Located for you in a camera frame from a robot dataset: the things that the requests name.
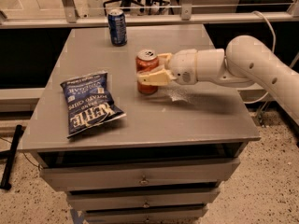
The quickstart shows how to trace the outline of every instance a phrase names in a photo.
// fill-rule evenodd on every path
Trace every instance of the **blue soda can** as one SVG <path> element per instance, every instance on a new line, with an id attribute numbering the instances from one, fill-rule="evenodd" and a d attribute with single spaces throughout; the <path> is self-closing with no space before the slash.
<path id="1" fill-rule="evenodd" d="M 124 46 L 127 43 L 125 16 L 121 9 L 112 9 L 108 13 L 108 24 L 111 42 L 114 46 Z"/>

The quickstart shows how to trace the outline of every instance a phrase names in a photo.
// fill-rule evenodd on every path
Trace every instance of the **cable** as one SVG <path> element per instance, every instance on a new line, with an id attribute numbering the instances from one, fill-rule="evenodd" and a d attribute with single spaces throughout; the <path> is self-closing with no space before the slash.
<path id="1" fill-rule="evenodd" d="M 32 165 L 34 165 L 34 167 L 38 168 L 38 170 L 40 171 L 40 169 L 41 169 L 40 164 L 36 165 L 36 164 L 32 163 L 32 162 L 28 159 L 28 157 L 27 157 L 27 155 L 26 155 L 25 153 L 22 153 L 22 154 L 25 156 L 26 160 L 28 160 Z"/>
<path id="2" fill-rule="evenodd" d="M 277 44 L 277 36 L 276 36 L 276 34 L 275 34 L 275 32 L 274 32 L 274 29 L 273 29 L 273 27 L 272 27 L 270 21 L 269 21 L 269 20 L 265 17 L 265 15 L 264 15 L 262 12 L 260 12 L 260 11 L 253 11 L 253 13 L 256 14 L 257 16 L 263 18 L 263 19 L 265 20 L 265 22 L 268 24 L 268 27 L 269 27 L 269 29 L 270 29 L 270 31 L 271 31 L 272 36 L 273 36 L 272 52 L 274 53 L 274 51 L 275 51 L 275 46 L 276 46 L 276 44 Z M 267 91 L 262 97 L 258 98 L 257 100 L 249 101 L 249 102 L 244 102 L 244 104 L 246 104 L 246 105 L 250 105 L 250 104 L 255 104 L 255 103 L 257 103 L 257 102 L 260 102 L 260 101 L 262 101 L 268 94 L 269 94 L 269 92 Z"/>
<path id="3" fill-rule="evenodd" d="M 6 142 L 8 142 L 8 143 L 10 143 L 11 144 L 11 142 L 10 141 L 8 141 L 7 139 L 5 139 L 5 138 L 2 138 L 2 137 L 0 137 L 0 139 L 2 139 L 2 140 L 4 140 L 4 141 L 6 141 Z"/>
<path id="4" fill-rule="evenodd" d="M 10 143 L 10 144 L 12 143 L 12 142 L 8 141 L 8 140 L 5 139 L 5 138 L 0 137 L 0 139 L 4 140 L 4 141 L 6 141 L 6 142 L 8 142 L 8 143 Z M 32 165 L 34 165 L 34 167 L 38 168 L 39 171 L 41 170 L 42 167 L 41 167 L 40 164 L 36 165 L 36 164 L 32 163 L 32 162 L 28 159 L 28 157 L 25 155 L 25 153 L 22 153 L 22 154 L 25 156 L 26 160 L 28 160 Z"/>
<path id="5" fill-rule="evenodd" d="M 298 62 L 298 60 L 299 60 L 299 51 L 298 51 L 297 55 L 295 56 L 295 58 L 292 60 L 292 63 L 290 64 L 291 69 L 293 69 L 293 67 Z"/>

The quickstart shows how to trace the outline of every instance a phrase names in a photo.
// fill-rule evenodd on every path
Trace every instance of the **table top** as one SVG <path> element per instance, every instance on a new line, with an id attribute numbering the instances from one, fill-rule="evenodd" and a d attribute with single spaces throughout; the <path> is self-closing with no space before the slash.
<path id="1" fill-rule="evenodd" d="M 153 95 L 137 90 L 135 56 L 214 49 L 203 25 L 127 28 L 128 43 L 114 47 L 107 28 L 74 29 L 20 141 L 23 151 L 63 151 L 244 142 L 259 133 L 238 92 L 203 82 L 175 82 Z M 60 84 L 71 77 L 108 71 L 107 88 L 125 118 L 68 136 L 68 111 Z"/>

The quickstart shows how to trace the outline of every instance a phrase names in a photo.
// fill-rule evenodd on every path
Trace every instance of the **drawer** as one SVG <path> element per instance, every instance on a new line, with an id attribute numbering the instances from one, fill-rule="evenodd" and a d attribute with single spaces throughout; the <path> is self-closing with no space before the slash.
<path id="1" fill-rule="evenodd" d="M 128 147 L 96 150 L 39 152 L 48 168 L 70 168 L 124 163 L 207 160 L 236 157 L 246 143 L 199 144 L 167 147 Z"/>
<path id="2" fill-rule="evenodd" d="M 43 169 L 41 177 L 57 191 L 118 189 L 223 181 L 239 163 L 235 158 Z"/>
<path id="3" fill-rule="evenodd" d="M 84 213 L 90 224 L 112 223 L 154 223 L 157 221 L 192 219 L 203 217 L 207 208 L 203 205 L 165 207 L 147 210 L 123 210 L 111 212 Z"/>
<path id="4" fill-rule="evenodd" d="M 212 203 L 219 189 L 200 188 L 200 184 L 149 187 L 147 189 L 108 189 L 69 195 L 67 201 L 76 210 L 152 208 L 171 205 Z"/>

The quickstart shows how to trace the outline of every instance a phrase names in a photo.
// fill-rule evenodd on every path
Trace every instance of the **soda can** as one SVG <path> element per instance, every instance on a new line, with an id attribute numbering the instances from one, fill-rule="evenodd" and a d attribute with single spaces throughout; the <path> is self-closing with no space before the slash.
<path id="1" fill-rule="evenodd" d="M 142 49 L 136 56 L 136 71 L 147 72 L 159 65 L 159 58 L 153 49 Z M 137 82 L 137 88 L 140 93 L 153 94 L 158 90 L 157 86 L 142 85 Z"/>
<path id="2" fill-rule="evenodd" d="M 117 47 L 124 46 L 127 43 L 127 30 L 123 11 L 121 9 L 110 10 L 108 24 L 112 44 Z"/>

